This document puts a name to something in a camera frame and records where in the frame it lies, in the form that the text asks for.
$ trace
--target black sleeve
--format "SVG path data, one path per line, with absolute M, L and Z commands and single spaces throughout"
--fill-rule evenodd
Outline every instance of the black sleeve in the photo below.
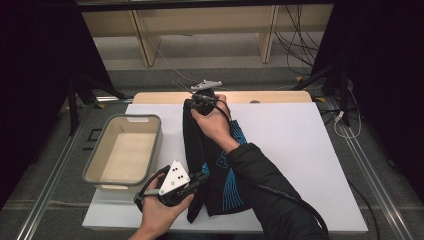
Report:
M 228 163 L 241 180 L 300 199 L 299 193 L 256 145 L 240 145 L 228 154 Z M 249 189 L 249 203 L 268 240 L 329 239 L 315 217 L 298 203 L 257 187 Z

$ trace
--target handheld controller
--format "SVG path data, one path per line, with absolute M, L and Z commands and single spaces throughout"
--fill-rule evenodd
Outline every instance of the handheld controller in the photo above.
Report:
M 196 109 L 202 115 L 208 115 L 214 109 L 217 103 L 217 98 L 212 89 L 202 89 L 193 94 L 189 100 L 189 106 Z

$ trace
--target rectangular bin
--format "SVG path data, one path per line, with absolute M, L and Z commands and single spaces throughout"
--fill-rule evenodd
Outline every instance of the rectangular bin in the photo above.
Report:
M 139 191 L 156 170 L 161 143 L 158 116 L 114 115 L 97 141 L 83 178 L 105 190 Z

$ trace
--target white tabletop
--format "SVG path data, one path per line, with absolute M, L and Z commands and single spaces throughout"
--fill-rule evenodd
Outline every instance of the white tabletop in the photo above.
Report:
M 157 169 L 180 160 L 186 167 L 182 134 L 182 104 L 130 104 L 127 114 L 156 114 L 161 118 L 163 142 Z M 366 232 L 364 219 L 314 103 L 231 104 L 248 142 L 255 143 L 280 169 L 302 198 L 324 218 L 331 232 Z M 97 189 L 84 227 L 138 228 L 141 213 L 134 193 Z M 193 224 L 183 212 L 173 231 L 260 232 L 252 210 L 209 217 L 205 208 Z

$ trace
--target white triangular device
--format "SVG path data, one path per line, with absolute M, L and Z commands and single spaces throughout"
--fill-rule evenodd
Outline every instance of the white triangular device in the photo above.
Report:
M 174 160 L 161 188 L 159 189 L 159 195 L 163 196 L 189 182 L 190 177 L 185 171 L 183 165 L 181 165 L 181 162 Z

